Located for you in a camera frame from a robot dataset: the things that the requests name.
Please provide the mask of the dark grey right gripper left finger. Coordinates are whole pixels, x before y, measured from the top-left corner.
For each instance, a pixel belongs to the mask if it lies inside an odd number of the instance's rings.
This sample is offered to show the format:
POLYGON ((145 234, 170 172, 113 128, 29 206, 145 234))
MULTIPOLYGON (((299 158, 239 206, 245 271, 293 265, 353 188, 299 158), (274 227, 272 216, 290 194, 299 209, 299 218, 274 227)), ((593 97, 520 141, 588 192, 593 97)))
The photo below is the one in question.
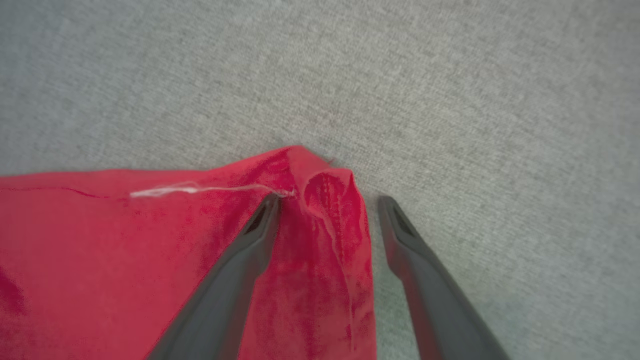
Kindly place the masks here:
POLYGON ((206 273, 146 360, 237 360, 254 285, 267 269, 281 218, 270 193, 206 273))

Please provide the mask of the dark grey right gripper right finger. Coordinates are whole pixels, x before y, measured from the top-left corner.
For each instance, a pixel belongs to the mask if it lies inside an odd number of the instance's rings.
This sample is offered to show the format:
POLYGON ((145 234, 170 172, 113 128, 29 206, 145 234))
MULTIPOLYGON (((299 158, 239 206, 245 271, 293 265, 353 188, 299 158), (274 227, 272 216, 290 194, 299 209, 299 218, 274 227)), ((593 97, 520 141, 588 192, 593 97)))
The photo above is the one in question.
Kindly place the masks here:
POLYGON ((510 360, 398 202, 377 201, 387 264, 401 281, 420 360, 510 360))

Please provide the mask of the red cloth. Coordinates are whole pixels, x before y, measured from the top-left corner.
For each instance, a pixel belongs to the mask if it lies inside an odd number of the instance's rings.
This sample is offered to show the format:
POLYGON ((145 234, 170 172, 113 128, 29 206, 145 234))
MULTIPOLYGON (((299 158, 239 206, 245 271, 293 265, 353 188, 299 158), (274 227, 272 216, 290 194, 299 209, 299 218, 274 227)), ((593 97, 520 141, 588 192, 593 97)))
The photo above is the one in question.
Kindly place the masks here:
POLYGON ((278 236, 238 360, 376 360, 364 199, 303 146, 208 171, 0 177, 0 360, 143 360, 270 193, 278 236))

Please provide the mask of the grey fabric sofa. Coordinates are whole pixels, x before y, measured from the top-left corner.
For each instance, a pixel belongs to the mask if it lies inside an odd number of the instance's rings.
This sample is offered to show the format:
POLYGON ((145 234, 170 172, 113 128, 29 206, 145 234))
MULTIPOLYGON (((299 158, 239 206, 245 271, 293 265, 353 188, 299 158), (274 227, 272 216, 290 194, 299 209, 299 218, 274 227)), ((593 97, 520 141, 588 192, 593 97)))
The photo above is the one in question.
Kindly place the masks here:
POLYGON ((393 196, 512 360, 640 360, 640 0, 0 0, 0 173, 354 173, 379 360, 393 196))

